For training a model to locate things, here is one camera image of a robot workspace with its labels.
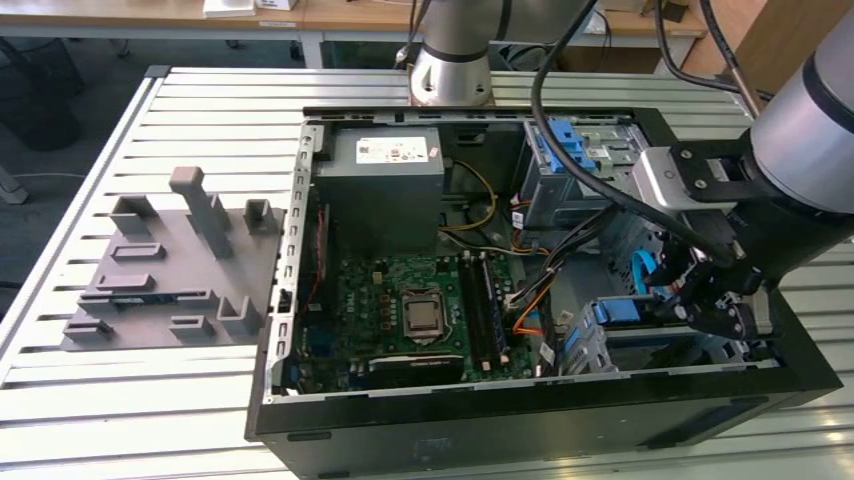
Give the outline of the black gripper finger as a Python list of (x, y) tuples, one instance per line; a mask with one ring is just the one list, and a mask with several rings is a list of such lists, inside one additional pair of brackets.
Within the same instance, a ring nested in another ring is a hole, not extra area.
[(662, 298), (657, 315), (668, 319), (697, 321), (700, 287), (709, 277), (709, 257), (682, 240), (668, 238), (662, 245), (657, 282), (668, 281), (672, 295)]
[(730, 303), (694, 304), (686, 313), (688, 324), (696, 331), (730, 340), (765, 339), (774, 333), (768, 293), (756, 293)]

